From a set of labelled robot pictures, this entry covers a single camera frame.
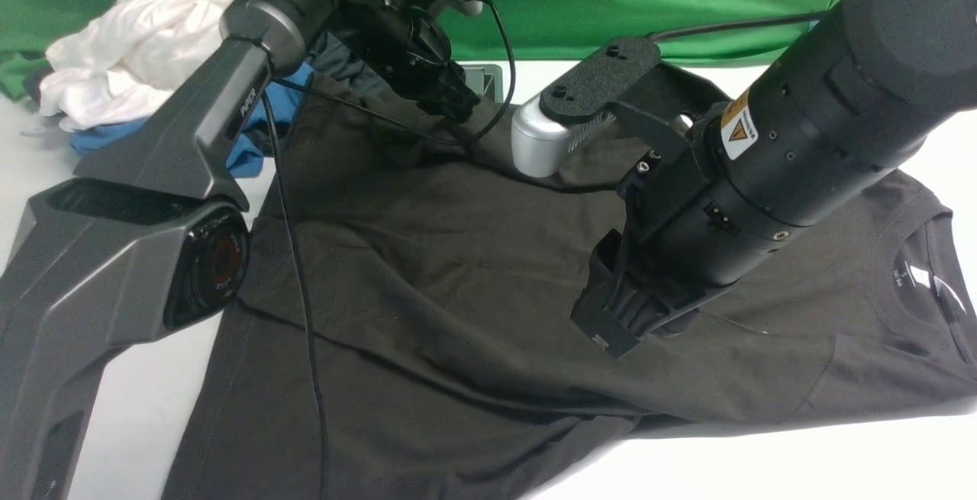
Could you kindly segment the gray robot arm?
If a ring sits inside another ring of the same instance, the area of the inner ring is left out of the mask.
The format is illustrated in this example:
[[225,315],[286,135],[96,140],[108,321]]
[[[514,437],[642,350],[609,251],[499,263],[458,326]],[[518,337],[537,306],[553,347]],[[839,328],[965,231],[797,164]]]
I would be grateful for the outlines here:
[[64,499],[102,372],[229,305],[247,197],[226,162],[273,79],[333,31],[402,98],[466,121],[479,96],[436,17],[479,0],[234,0],[222,44],[135,134],[27,201],[2,275],[2,497]]

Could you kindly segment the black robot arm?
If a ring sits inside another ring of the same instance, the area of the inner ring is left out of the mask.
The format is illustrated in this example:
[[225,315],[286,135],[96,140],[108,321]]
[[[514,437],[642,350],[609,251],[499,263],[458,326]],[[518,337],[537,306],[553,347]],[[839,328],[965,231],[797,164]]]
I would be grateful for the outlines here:
[[620,358],[729,291],[975,107],[975,0],[840,0],[732,101],[656,65],[605,104],[649,146],[618,186],[624,227],[594,247],[577,328]]

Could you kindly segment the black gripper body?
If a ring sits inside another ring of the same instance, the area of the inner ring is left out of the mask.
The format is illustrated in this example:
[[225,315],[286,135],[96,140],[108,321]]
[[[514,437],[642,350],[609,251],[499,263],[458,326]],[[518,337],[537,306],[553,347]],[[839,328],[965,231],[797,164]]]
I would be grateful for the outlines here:
[[591,253],[571,319],[619,360],[649,334],[674,334],[779,248],[779,228],[722,169],[724,151],[699,136],[676,160],[645,156],[618,185],[621,230]]
[[395,94],[430,116],[465,122],[481,97],[468,87],[453,59],[453,45],[437,13],[479,0],[376,0],[366,4],[331,0],[325,24],[357,59],[366,63]]

